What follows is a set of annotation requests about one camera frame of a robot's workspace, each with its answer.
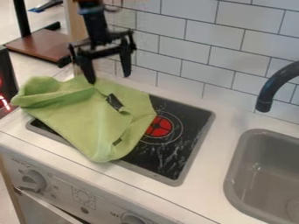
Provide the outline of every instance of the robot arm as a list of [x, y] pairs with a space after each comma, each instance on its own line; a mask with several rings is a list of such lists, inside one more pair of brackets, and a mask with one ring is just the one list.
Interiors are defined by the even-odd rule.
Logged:
[[[73, 62], [80, 66], [89, 83], [96, 82], [93, 60], [119, 54], [125, 77], [131, 74], [131, 54], [136, 50], [133, 31], [113, 32], [108, 29], [104, 12], [117, 13], [119, 10], [108, 9], [103, 0], [73, 0], [79, 4], [79, 14], [83, 16], [87, 28], [88, 39], [69, 45]], [[97, 46], [112, 44], [115, 40], [121, 43], [117, 46], [96, 51]]]

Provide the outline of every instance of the floor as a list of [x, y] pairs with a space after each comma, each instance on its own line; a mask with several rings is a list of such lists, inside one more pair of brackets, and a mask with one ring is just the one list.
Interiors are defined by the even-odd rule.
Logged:
[[[43, 3], [45, 0], [25, 0], [27, 9]], [[13, 1], [0, 0], [0, 45], [19, 37], [17, 19], [15, 16]], [[42, 13], [28, 12], [28, 18], [33, 31], [49, 25], [53, 22], [60, 21], [61, 32], [66, 33], [66, 22], [64, 8], [62, 5], [55, 6]], [[14, 66], [17, 82], [23, 85], [30, 77], [36, 75], [53, 76], [60, 72], [71, 70], [70, 66], [63, 69], [55, 65], [38, 60], [18, 53], [11, 53], [10, 58]], [[16, 213], [11, 204], [9, 195], [6, 191], [2, 176], [0, 175], [0, 224], [17, 224]]]

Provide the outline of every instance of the tile wall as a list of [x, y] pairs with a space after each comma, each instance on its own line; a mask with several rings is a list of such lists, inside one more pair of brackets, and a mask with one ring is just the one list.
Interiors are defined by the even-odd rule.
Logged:
[[[299, 60], [297, 0], [132, 1], [108, 15], [113, 29], [136, 31], [131, 79], [255, 112], [267, 79]], [[117, 60], [101, 69], [122, 75]], [[299, 123], [298, 84], [282, 87], [267, 116]]]

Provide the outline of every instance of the oven knob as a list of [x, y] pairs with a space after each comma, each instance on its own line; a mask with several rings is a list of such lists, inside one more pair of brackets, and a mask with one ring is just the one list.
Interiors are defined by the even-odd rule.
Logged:
[[30, 191], [34, 193], [43, 193], [47, 188], [47, 181], [37, 171], [29, 170], [24, 173], [22, 177], [22, 185], [19, 187], [20, 190]]
[[134, 215], [126, 215], [122, 218], [122, 224], [147, 224], [144, 220], [141, 220]]

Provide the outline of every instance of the white oven front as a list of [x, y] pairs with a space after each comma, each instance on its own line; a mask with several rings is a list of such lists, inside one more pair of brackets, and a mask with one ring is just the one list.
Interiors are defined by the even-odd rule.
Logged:
[[22, 159], [3, 163], [27, 224], [157, 224]]

